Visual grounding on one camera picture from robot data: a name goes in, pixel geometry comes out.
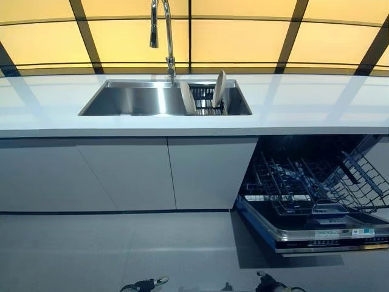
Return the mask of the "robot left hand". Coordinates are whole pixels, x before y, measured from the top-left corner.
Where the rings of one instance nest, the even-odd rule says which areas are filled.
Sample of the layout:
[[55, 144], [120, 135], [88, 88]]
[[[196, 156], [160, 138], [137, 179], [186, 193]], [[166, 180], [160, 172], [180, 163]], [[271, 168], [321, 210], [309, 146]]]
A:
[[166, 284], [168, 281], [169, 281], [169, 277], [167, 276], [163, 276], [157, 279], [141, 280], [136, 283], [127, 284], [121, 287], [120, 292], [122, 291], [149, 292], [159, 286]]

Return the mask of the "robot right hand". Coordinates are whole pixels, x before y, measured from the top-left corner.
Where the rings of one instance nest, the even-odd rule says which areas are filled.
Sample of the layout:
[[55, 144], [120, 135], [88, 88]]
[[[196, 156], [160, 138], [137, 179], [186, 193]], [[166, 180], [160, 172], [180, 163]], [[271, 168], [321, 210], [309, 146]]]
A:
[[256, 292], [287, 292], [292, 291], [291, 287], [275, 280], [270, 274], [259, 271], [260, 283], [255, 288]]

